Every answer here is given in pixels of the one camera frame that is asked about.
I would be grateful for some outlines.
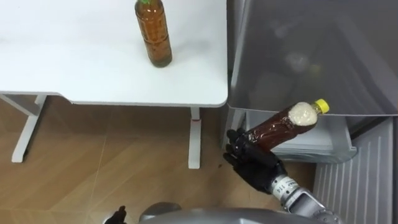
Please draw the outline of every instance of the robotic arm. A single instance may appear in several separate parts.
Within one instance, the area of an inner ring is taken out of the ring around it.
[[[264,152],[249,141],[243,129],[229,130],[225,160],[250,186],[272,194],[286,212],[324,223],[342,223],[340,217],[325,208],[312,193],[287,175],[283,162],[272,152]]]

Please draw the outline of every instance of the table leg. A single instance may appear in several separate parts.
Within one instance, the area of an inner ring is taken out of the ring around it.
[[[191,108],[191,131],[189,137],[188,168],[200,168],[201,119],[199,108]]]
[[[26,152],[27,145],[32,137],[37,120],[42,111],[46,95],[38,95],[34,103],[27,101],[23,96],[19,95],[0,95],[0,99],[9,103],[28,116],[24,129],[19,136],[17,146],[12,153],[12,162],[22,162]]]

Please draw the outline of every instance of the refrigerator door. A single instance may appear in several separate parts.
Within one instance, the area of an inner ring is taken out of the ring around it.
[[[346,223],[393,223],[396,119],[389,118],[354,139],[358,154],[352,160],[317,165],[314,194]]]
[[[246,0],[228,104],[324,98],[329,114],[398,114],[397,14],[395,0]]]

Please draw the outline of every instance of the plastic bottle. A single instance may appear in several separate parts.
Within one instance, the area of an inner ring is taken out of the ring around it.
[[[246,137],[264,150],[270,151],[279,144],[306,133],[315,127],[318,115],[329,111],[328,103],[319,99],[313,104],[296,103],[260,125],[247,131]]]
[[[166,67],[172,61],[172,49],[163,2],[137,0],[136,16],[149,60],[155,67]]]

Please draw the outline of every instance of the white table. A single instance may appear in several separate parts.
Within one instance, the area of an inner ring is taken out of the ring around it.
[[[220,107],[228,95],[226,0],[163,2],[174,59],[155,68],[135,0],[0,0],[0,98],[29,116],[13,162],[22,162],[46,96],[62,95],[76,104],[190,107],[188,166],[199,168],[199,108]]]

